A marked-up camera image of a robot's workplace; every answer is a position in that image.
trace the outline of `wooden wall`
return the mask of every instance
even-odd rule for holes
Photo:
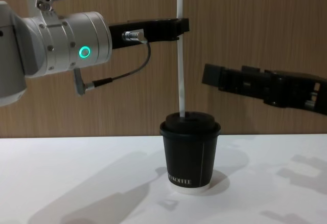
[[[27,16],[26,0],[4,0]],[[98,11],[109,23],[176,15],[176,0],[64,0],[58,14]],[[327,78],[327,0],[184,0],[186,108],[213,114],[223,133],[324,133],[327,116],[279,109],[201,84],[205,63],[305,72]],[[0,108],[0,137],[157,135],[178,111],[176,43],[152,44],[141,73],[77,97],[72,73],[27,80],[26,94]],[[114,50],[86,81],[140,65],[144,46]]]

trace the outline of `white table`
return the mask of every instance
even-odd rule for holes
[[[327,223],[327,135],[220,136],[201,196],[161,137],[1,139],[0,174],[0,224]]]

